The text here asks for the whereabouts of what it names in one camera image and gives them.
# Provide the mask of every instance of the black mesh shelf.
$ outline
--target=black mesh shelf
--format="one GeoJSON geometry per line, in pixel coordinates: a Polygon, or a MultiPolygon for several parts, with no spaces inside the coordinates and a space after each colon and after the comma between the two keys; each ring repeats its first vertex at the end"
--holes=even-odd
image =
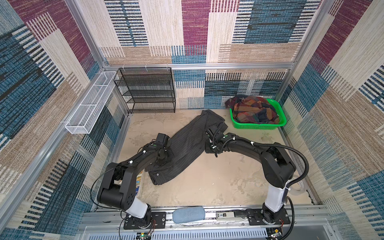
{"type": "Polygon", "coordinates": [[[120,68],[115,81],[131,113],[174,113],[175,90],[171,68],[120,68]]]}

